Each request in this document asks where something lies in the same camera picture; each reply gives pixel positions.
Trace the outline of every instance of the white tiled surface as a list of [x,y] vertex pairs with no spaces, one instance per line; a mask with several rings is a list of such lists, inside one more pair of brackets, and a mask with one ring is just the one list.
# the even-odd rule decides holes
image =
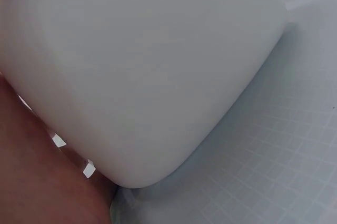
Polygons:
[[144,189],[121,189],[121,224],[337,222],[337,0],[292,24],[191,157]]

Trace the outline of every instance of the hand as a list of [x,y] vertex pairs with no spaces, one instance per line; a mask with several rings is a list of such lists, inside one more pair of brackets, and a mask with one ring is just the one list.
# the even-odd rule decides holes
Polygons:
[[110,224],[115,185],[56,147],[45,124],[0,75],[0,222]]

